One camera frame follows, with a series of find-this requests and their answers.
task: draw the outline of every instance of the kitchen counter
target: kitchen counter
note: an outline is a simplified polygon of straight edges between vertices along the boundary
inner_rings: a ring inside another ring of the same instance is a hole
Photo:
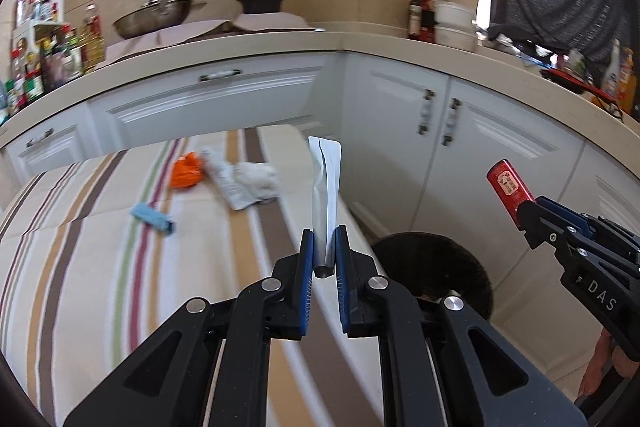
[[[640,178],[640,124],[502,60],[407,39],[345,32],[278,32],[180,44],[112,64],[48,94],[0,128],[0,148],[47,118],[108,90],[219,60],[290,52],[358,52],[442,71],[518,100],[601,147]]]

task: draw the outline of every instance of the plastic bag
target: plastic bag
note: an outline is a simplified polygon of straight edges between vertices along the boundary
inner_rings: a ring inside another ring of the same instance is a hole
[[[278,176],[268,163],[240,162],[232,165],[222,152],[210,147],[200,150],[204,171],[233,210],[278,197]]]
[[[202,179],[202,161],[196,153],[190,152],[187,156],[181,156],[174,163],[174,170],[171,172],[171,188],[193,187]]]

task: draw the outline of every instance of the orange bag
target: orange bag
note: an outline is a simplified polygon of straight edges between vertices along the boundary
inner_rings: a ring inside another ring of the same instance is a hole
[[[202,179],[202,161],[196,153],[190,152],[187,156],[178,158],[171,172],[171,188],[193,187]]]

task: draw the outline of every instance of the white cabinet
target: white cabinet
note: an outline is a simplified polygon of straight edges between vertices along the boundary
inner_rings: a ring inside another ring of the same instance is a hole
[[[559,201],[576,212],[604,216],[640,233],[640,182],[590,143]],[[571,394],[577,392],[580,379],[570,375],[581,373],[578,370],[591,358],[602,326],[560,284],[561,275],[550,246],[527,250],[497,289],[494,323]]]
[[[411,225],[448,82],[443,73],[403,62],[348,56],[340,189],[350,209],[376,235],[406,231]]]
[[[486,179],[506,158],[534,195],[559,198],[583,140],[558,122],[463,80],[452,83],[443,130],[413,230],[452,238],[498,284],[527,243]],[[461,105],[450,108],[458,100]],[[444,145],[444,135],[452,141]]]
[[[228,60],[175,71],[90,102],[107,152],[302,118],[327,54]]]
[[[103,153],[91,112],[81,103],[49,118],[6,147],[21,183],[32,176]]]

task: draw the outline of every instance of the cabinet handle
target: cabinet handle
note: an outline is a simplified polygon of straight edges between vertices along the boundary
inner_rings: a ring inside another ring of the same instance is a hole
[[[200,82],[209,82],[210,80],[220,80],[220,78],[229,78],[230,76],[236,76],[236,74],[242,74],[242,70],[230,70],[220,71],[219,73],[201,74],[198,80]]]
[[[444,137],[442,138],[443,145],[449,145],[453,142],[454,131],[456,130],[458,116],[460,115],[458,108],[460,108],[461,105],[462,102],[457,98],[451,99],[451,105],[449,105],[449,112],[447,113],[447,120],[444,123],[445,132]]]
[[[28,142],[27,142],[27,149],[29,147],[33,147],[34,145],[37,145],[38,143],[40,143],[41,141],[47,139],[49,136],[51,136],[53,134],[53,127],[49,130],[46,130],[44,132],[44,134],[40,137],[40,138],[31,138]]]
[[[436,94],[431,89],[424,90],[422,108],[420,110],[420,122],[418,123],[418,134],[427,134],[429,132],[434,98],[436,98]]]

